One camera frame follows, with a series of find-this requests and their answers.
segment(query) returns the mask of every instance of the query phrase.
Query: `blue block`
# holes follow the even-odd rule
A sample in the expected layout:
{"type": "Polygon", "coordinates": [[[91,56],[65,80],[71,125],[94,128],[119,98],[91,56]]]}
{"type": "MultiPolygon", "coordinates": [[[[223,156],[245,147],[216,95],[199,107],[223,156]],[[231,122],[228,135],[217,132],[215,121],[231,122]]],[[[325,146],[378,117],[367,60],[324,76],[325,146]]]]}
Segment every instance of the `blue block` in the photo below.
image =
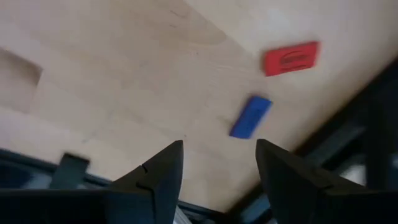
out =
{"type": "Polygon", "coordinates": [[[236,138],[249,139],[260,123],[261,118],[271,107],[271,104],[270,100],[260,96],[250,98],[229,135],[236,138]]]}

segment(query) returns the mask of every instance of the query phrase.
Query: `red block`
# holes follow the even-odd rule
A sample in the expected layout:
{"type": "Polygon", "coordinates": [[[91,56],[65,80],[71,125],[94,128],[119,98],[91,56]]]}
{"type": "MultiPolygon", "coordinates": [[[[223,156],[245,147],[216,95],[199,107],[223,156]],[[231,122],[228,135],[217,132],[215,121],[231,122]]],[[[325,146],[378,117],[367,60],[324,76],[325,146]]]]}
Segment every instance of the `red block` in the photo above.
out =
{"type": "Polygon", "coordinates": [[[317,57],[318,45],[318,42],[309,42],[266,52],[263,64],[266,76],[313,67],[317,57]]]}

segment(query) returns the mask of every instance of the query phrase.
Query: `wooden surface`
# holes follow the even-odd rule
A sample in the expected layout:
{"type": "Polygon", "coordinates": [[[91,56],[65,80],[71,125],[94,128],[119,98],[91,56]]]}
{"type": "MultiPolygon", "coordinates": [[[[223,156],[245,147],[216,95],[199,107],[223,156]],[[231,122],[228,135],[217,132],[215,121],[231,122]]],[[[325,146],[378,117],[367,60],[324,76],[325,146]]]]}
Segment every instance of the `wooden surface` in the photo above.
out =
{"type": "Polygon", "coordinates": [[[397,21],[395,0],[2,0],[0,147],[116,179],[183,139],[180,199],[223,212],[258,181],[254,139],[294,149],[397,55],[397,21]],[[263,76],[308,40],[315,68],[263,76]],[[228,137],[251,94],[267,119],[228,137]]]}

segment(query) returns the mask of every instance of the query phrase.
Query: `wooden table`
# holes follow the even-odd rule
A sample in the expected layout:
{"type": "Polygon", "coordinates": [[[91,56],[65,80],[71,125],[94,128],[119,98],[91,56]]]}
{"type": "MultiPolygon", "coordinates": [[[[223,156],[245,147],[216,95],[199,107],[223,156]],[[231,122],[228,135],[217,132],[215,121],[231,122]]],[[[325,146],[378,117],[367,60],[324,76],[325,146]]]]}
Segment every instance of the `wooden table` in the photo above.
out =
{"type": "Polygon", "coordinates": [[[397,55],[397,21],[395,0],[3,0],[0,147],[116,179],[183,139],[180,199],[224,212],[259,179],[255,139],[294,149],[397,55]],[[315,68],[263,75],[308,40],[315,68]],[[273,107],[231,138],[251,94],[273,107]]]}

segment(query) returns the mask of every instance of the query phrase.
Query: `logo on red eraser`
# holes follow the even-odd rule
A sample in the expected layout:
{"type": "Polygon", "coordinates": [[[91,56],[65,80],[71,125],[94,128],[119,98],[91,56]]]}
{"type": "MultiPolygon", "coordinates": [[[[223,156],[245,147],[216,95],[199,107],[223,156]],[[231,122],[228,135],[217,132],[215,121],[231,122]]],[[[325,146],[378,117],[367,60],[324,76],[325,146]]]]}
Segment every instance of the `logo on red eraser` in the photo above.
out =
{"type": "Polygon", "coordinates": [[[270,50],[264,57],[266,76],[311,68],[315,64],[317,52],[318,42],[270,50]]]}

